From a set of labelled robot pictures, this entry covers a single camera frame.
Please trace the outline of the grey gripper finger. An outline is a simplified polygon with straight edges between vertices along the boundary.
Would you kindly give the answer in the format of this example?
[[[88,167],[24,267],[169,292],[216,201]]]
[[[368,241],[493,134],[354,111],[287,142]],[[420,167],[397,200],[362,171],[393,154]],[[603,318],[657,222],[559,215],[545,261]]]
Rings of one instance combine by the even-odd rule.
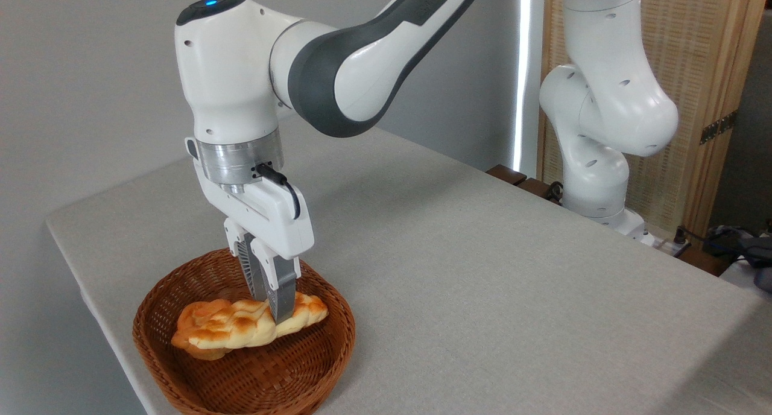
[[[262,268],[259,259],[254,255],[251,245],[256,237],[231,219],[224,220],[224,231],[228,239],[230,252],[239,259],[241,269],[252,297],[264,302],[267,300]]]
[[[274,322],[282,323],[293,314],[296,280],[300,277],[300,259],[285,259],[271,250],[261,239],[250,242],[251,256],[259,267],[258,300],[267,300]]]

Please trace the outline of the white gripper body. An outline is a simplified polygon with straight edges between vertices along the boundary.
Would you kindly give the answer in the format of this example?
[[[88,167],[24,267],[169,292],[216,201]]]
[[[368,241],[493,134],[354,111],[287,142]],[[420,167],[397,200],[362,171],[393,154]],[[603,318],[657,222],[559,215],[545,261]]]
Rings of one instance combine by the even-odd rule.
[[[300,190],[290,191],[270,179],[247,184],[242,193],[221,189],[205,177],[203,153],[196,144],[194,138],[186,138],[188,153],[194,158],[195,171],[209,203],[285,259],[312,248],[315,238],[311,217]]]

